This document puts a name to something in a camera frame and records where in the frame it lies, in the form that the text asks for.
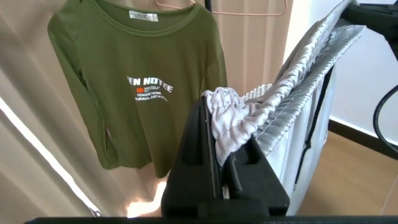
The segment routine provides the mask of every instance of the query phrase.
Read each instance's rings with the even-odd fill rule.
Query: baseboard
[[[349,126],[343,125],[339,122],[329,120],[329,131],[336,133],[340,136],[343,136],[346,139],[354,141],[358,144],[361,144],[365,147],[373,149],[381,154],[384,154],[388,157],[398,160],[398,153],[392,151],[389,147],[383,144],[380,139],[375,138],[371,135],[358,131],[357,129],[351,128]]]

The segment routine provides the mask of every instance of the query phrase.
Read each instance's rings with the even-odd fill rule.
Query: green shirt
[[[69,0],[49,36],[105,169],[153,162],[165,176],[194,101],[226,86],[218,28],[200,4],[145,11]]]

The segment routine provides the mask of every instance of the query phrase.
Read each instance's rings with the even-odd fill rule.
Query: beige curtain
[[[164,180],[155,178],[150,164],[141,170],[104,170],[98,162],[47,37],[48,21],[64,2],[0,0],[0,223],[90,216],[95,211],[103,216],[134,216],[140,208],[156,210],[159,202],[156,190]],[[154,0],[117,2],[156,7]],[[187,0],[161,2],[188,4]],[[284,57],[291,5],[289,0],[287,13],[280,17],[215,16],[228,82],[238,92],[276,76]],[[283,0],[213,0],[215,11],[276,13],[283,8]],[[130,206],[135,202],[148,203]],[[158,214],[159,209],[149,215]]]

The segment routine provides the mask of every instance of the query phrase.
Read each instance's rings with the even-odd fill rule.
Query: pink wire hanger
[[[194,0],[189,0],[189,1],[192,2],[193,4],[197,3]],[[212,12],[212,13],[213,14],[221,14],[221,15],[230,15],[230,16],[281,16],[281,15],[285,14],[285,12],[287,11],[287,7],[288,7],[287,0],[284,0],[284,2],[285,2],[284,11],[281,12],[281,13],[275,13],[275,14],[254,14],[254,13],[235,13],[235,12]],[[161,3],[159,3],[159,0],[156,0],[156,4],[158,6],[170,7],[170,8],[173,8],[173,9],[181,9],[181,7],[169,6],[169,5],[166,5],[166,4],[161,4]]]

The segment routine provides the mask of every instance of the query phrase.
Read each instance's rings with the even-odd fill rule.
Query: brown floor
[[[298,215],[398,215],[398,161],[329,133]]]

